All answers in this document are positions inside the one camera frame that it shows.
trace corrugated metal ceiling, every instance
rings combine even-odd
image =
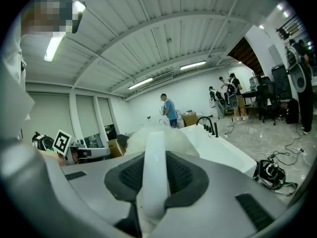
[[[131,94],[127,87],[134,82],[167,71],[174,71],[175,76],[192,71],[179,71],[179,67],[205,59],[211,47],[205,66],[216,66],[251,16],[266,17],[277,3],[238,0],[232,7],[235,0],[81,1],[87,9],[79,30],[66,34],[52,63],[43,61],[48,38],[22,39],[28,80],[76,84],[127,96]]]

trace desk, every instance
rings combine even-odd
[[[246,100],[245,100],[246,98],[255,97],[257,99],[257,104],[258,104],[257,107],[245,107],[245,108],[246,109],[257,108],[258,111],[259,111],[259,120],[261,120],[261,108],[260,108],[260,103],[259,103],[259,100],[258,100],[259,92],[258,91],[251,91],[251,92],[242,93],[241,95],[242,95],[242,97],[244,99],[244,103],[246,102]]]

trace ceiling lamp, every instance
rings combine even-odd
[[[192,64],[189,64],[189,65],[181,66],[180,69],[188,69],[188,68],[191,68],[191,67],[196,67],[196,66],[199,66],[199,65],[203,65],[205,63],[206,63],[206,61],[199,61],[199,62],[192,63]]]
[[[283,6],[281,4],[279,4],[277,7],[276,7],[278,10],[282,10],[283,9]]]
[[[143,80],[143,81],[141,81],[141,82],[139,82],[139,83],[137,83],[137,84],[135,84],[133,86],[130,86],[129,89],[131,90],[131,89],[136,88],[136,87],[138,87],[140,85],[144,85],[144,84],[146,84],[146,83],[148,83],[148,82],[150,82],[152,80],[153,80],[152,78],[148,78],[148,79]]]
[[[65,32],[61,33],[62,36],[60,37],[52,37],[48,46],[48,49],[46,50],[45,56],[44,56],[44,61],[51,62],[53,60],[53,57],[55,55],[55,52],[61,42],[61,40],[65,36]]]
[[[75,8],[77,9],[78,12],[83,12],[86,9],[86,6],[84,3],[80,1],[76,1],[74,3]]]

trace blue t-shirt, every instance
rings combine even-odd
[[[167,118],[171,121],[171,120],[175,120],[177,119],[177,114],[176,114],[176,109],[175,109],[175,106],[174,106],[174,103],[170,100],[170,99],[167,99],[164,103],[164,107],[165,107],[165,110],[167,108],[169,108],[169,112],[167,114]]]

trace black bag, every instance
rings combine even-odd
[[[284,169],[280,168],[272,159],[257,161],[257,167],[253,179],[268,187],[273,192],[283,195],[292,195],[298,187],[295,182],[287,182]],[[282,187],[292,186],[294,189],[289,193],[278,191]]]
[[[298,101],[291,99],[287,105],[286,123],[298,123],[299,121],[299,107]]]

